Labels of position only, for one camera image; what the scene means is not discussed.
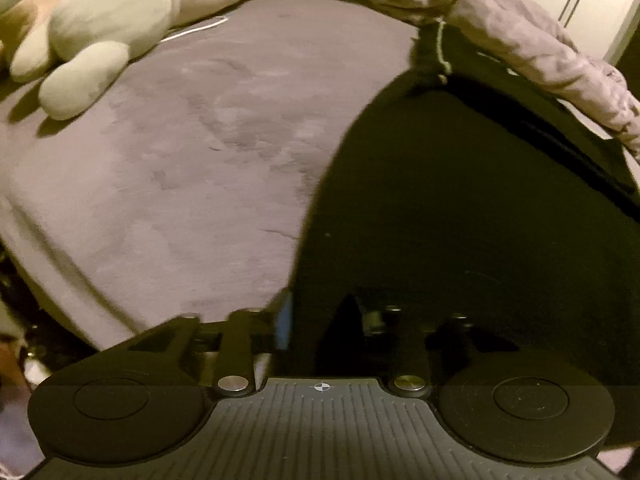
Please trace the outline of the pink white plush toy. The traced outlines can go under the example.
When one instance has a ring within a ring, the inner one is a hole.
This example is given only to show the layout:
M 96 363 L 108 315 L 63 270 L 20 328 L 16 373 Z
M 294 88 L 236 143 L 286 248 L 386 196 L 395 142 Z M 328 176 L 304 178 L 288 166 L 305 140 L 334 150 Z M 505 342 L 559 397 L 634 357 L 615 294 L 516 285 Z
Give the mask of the pink white plush toy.
M 1 0 L 1 57 L 17 84 L 40 82 L 54 120 L 82 114 L 171 30 L 244 0 Z

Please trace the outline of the black knit sweater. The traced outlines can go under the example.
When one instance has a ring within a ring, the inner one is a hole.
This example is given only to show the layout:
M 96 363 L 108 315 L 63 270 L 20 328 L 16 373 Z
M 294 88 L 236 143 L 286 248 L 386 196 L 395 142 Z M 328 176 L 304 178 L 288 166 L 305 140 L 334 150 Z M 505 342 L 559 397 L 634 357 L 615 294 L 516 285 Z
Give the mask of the black knit sweater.
M 608 386 L 612 445 L 639 439 L 639 193 L 614 140 L 448 24 L 352 124 L 323 178 L 293 278 L 288 348 L 355 376 L 362 321 L 436 321 L 435 378 L 538 349 Z

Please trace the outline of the purple crumpled duvet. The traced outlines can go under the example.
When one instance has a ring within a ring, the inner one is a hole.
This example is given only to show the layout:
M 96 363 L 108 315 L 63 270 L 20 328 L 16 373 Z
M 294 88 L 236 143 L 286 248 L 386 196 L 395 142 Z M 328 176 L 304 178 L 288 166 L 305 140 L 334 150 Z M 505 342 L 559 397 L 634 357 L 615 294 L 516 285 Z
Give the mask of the purple crumpled duvet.
M 533 0 L 361 0 L 416 26 L 442 21 L 516 72 L 570 102 L 639 153 L 639 101 L 620 71 L 580 50 Z

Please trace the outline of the purple fleece bed sheet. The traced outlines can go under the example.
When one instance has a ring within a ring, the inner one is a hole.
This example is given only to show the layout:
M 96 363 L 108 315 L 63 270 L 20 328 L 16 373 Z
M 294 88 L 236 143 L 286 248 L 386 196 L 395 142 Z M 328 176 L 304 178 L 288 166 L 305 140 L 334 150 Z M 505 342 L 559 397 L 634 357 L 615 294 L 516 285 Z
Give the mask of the purple fleece bed sheet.
M 421 29 L 256 0 L 71 122 L 6 85 L 2 240 L 94 349 L 30 398 L 35 478 L 612 477 L 612 393 L 559 354 L 490 352 L 438 379 L 438 323 L 400 307 L 363 334 L 362 374 L 309 374 L 274 348 L 264 309 L 293 293 L 323 178 Z

